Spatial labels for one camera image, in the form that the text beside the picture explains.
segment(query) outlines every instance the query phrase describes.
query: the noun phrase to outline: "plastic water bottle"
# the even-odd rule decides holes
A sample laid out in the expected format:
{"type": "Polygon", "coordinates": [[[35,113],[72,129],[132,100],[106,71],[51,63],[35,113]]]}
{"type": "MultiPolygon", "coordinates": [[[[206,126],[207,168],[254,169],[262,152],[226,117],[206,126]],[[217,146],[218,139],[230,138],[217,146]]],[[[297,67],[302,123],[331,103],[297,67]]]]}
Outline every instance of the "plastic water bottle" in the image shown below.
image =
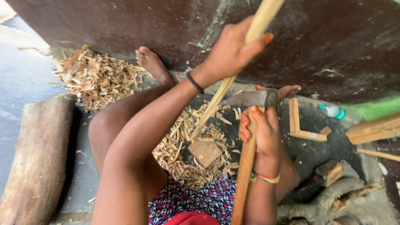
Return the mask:
{"type": "Polygon", "coordinates": [[[320,104],[319,108],[328,117],[334,118],[335,120],[344,121],[350,125],[358,124],[360,118],[353,115],[351,112],[346,112],[346,110],[340,108],[334,104],[320,104]]]}

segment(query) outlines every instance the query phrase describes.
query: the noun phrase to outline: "bare foot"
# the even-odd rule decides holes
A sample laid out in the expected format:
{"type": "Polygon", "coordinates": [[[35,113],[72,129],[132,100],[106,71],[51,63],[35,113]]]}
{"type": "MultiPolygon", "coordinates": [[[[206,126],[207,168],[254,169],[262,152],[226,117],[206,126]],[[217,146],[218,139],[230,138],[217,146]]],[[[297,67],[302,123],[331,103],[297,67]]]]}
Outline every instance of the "bare foot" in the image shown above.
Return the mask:
{"type": "MultiPolygon", "coordinates": [[[[266,90],[267,88],[261,85],[256,85],[256,90],[266,90]]],[[[300,85],[286,85],[281,87],[278,90],[278,100],[282,100],[284,97],[288,97],[293,94],[297,94],[299,91],[301,91],[301,86],[300,85]]]]}
{"type": "Polygon", "coordinates": [[[142,46],[136,51],[136,60],[138,64],[144,67],[151,75],[153,75],[160,84],[174,86],[174,79],[158,55],[152,52],[148,47],[142,46]]]}

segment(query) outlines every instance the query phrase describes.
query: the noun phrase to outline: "patterned shorts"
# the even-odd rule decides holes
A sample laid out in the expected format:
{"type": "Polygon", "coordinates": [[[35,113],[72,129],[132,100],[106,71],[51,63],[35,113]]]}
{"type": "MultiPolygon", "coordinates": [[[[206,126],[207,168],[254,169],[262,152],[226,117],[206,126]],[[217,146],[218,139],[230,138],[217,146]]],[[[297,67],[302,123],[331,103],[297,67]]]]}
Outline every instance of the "patterned shorts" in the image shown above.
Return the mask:
{"type": "Polygon", "coordinates": [[[199,190],[189,189],[168,173],[164,189],[148,203],[149,225],[161,225],[178,213],[196,211],[229,225],[235,196],[236,180],[224,175],[199,190]]]}

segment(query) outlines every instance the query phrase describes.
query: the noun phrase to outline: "red fabric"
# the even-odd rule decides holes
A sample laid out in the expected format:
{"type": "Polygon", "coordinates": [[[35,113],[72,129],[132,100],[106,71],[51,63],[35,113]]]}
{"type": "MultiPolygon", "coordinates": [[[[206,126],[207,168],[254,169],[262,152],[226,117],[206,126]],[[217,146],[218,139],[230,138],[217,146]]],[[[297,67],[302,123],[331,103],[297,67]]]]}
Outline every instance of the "red fabric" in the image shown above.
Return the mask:
{"type": "Polygon", "coordinates": [[[207,214],[198,212],[179,213],[164,225],[220,225],[218,221],[207,214]]]}

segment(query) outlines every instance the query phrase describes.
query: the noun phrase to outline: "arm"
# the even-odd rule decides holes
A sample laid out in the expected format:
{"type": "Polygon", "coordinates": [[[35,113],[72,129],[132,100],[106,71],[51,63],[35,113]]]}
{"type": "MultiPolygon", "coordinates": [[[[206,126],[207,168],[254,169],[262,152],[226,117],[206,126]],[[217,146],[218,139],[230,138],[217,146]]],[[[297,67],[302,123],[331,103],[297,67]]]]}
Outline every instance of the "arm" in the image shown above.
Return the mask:
{"type": "MultiPolygon", "coordinates": [[[[202,88],[237,75],[264,49],[269,40],[266,35],[244,45],[251,19],[227,25],[208,59],[192,73],[202,88]]],[[[143,161],[197,94],[197,89],[184,79],[125,125],[104,161],[92,224],[148,223],[143,161]]]]}
{"type": "MultiPolygon", "coordinates": [[[[257,150],[254,160],[254,171],[267,177],[275,178],[280,173],[281,141],[278,116],[274,107],[267,108],[265,114],[252,107],[251,114],[257,122],[257,150]]],[[[250,124],[248,111],[241,116],[239,128],[240,139],[246,142],[251,137],[247,126],[250,124]]],[[[276,224],[276,184],[261,179],[250,182],[244,209],[244,224],[274,225],[276,224]]]]}

